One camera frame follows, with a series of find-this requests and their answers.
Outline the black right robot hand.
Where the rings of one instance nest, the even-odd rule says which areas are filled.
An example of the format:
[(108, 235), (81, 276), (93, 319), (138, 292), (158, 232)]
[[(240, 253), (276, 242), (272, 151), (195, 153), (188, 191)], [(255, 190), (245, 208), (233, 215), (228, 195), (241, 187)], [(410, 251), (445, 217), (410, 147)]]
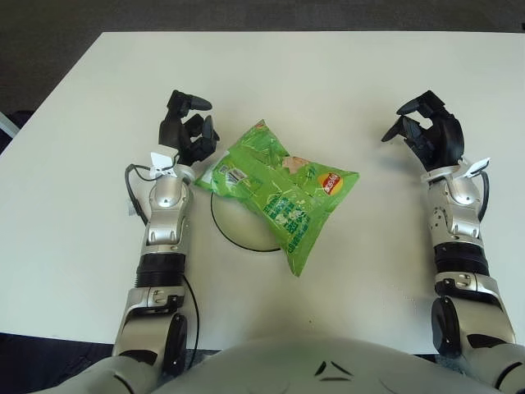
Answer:
[(464, 153), (463, 131), (454, 114), (431, 90), (408, 101), (395, 124), (381, 138), (404, 138), (427, 172), (458, 164)]

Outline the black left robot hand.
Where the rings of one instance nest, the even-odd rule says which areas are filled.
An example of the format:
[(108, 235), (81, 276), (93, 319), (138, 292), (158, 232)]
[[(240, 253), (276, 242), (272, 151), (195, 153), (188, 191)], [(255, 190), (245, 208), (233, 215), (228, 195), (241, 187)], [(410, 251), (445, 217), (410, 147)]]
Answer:
[(183, 119), (191, 110), (210, 111), (212, 104), (204, 98), (174, 90), (167, 102), (167, 114), (159, 126), (158, 143), (176, 149), (178, 163), (191, 167), (215, 153), (220, 140), (212, 117), (195, 113)]

